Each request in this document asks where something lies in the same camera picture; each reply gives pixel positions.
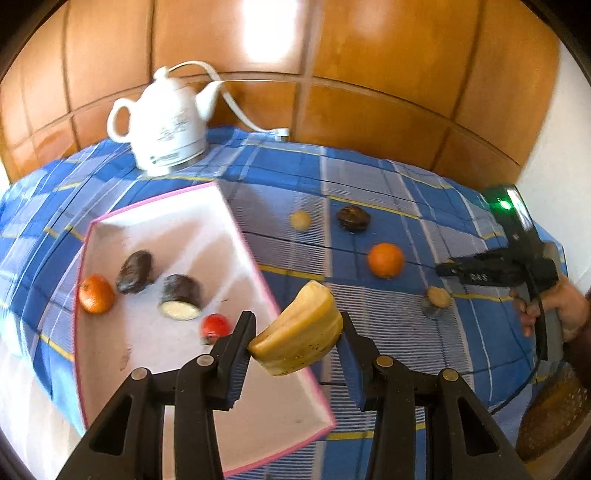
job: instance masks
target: banana peel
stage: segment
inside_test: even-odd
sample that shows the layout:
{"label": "banana peel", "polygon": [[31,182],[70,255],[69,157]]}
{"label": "banana peel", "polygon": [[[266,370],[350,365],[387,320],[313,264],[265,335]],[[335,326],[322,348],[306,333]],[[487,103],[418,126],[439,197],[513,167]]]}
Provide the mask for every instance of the banana peel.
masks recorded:
{"label": "banana peel", "polygon": [[311,280],[277,319],[248,344],[252,357],[280,377],[325,356],[343,330],[343,317],[328,288]]}

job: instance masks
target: kettle spout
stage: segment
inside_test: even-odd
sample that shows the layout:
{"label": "kettle spout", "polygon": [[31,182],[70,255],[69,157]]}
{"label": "kettle spout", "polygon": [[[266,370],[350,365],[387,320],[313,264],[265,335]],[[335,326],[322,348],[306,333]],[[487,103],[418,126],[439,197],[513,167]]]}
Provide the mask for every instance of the kettle spout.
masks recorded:
{"label": "kettle spout", "polygon": [[223,85],[223,80],[208,83],[195,97],[195,104],[201,119],[207,123],[213,116],[216,107],[217,94]]}

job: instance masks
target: screw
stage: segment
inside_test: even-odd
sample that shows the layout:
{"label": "screw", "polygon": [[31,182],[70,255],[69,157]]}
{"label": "screw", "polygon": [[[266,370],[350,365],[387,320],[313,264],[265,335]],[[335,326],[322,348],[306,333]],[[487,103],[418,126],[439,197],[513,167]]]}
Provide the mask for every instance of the screw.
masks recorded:
{"label": "screw", "polygon": [[460,378],[460,375],[458,375],[453,368],[446,368],[443,371],[442,376],[448,382],[455,382],[458,378]]}
{"label": "screw", "polygon": [[213,363],[213,357],[206,353],[197,357],[197,365],[200,367],[209,367]]}
{"label": "screw", "polygon": [[388,368],[394,365],[394,358],[388,355],[380,355],[379,357],[377,357],[377,359],[375,359],[375,362],[380,367]]}
{"label": "screw", "polygon": [[136,368],[131,372],[131,378],[134,380],[143,380],[148,376],[148,371],[145,368]]}

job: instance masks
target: blue plaid tablecloth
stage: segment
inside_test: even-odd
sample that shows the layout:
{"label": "blue plaid tablecloth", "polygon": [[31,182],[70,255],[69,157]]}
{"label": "blue plaid tablecloth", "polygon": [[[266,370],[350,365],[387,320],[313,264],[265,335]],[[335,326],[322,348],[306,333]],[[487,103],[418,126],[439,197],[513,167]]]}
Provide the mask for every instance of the blue plaid tablecloth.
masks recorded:
{"label": "blue plaid tablecloth", "polygon": [[[389,160],[304,144],[275,143],[234,128],[209,132],[199,163],[147,179],[129,145],[105,140],[54,161],[13,185],[0,204],[0,335],[29,359],[57,408],[83,432],[73,369],[73,299],[80,249],[90,222],[106,212],[216,179],[281,308],[309,279],[324,282],[362,335],[411,369],[458,370],[487,407],[507,398],[532,368],[532,343],[521,334],[506,289],[442,281],[438,262],[506,243],[475,191],[434,173]],[[340,229],[347,204],[371,216],[368,230]],[[295,232],[294,210],[315,227]],[[549,236],[538,229],[543,238]],[[366,256],[378,243],[398,245],[406,265],[383,280]],[[427,286],[452,293],[447,317],[423,316]],[[315,365],[337,419],[336,429],[241,479],[363,478],[375,416],[347,395],[336,352]],[[526,388],[496,417],[513,441],[531,398]],[[417,409],[417,477],[424,476],[424,414]]]}

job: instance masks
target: green light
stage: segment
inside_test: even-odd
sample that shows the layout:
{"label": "green light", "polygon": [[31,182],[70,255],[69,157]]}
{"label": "green light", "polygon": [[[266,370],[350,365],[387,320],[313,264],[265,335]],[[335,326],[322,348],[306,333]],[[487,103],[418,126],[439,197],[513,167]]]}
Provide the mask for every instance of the green light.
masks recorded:
{"label": "green light", "polygon": [[499,205],[501,205],[505,210],[511,210],[513,208],[513,205],[511,205],[511,203],[507,202],[506,200],[499,199]]}

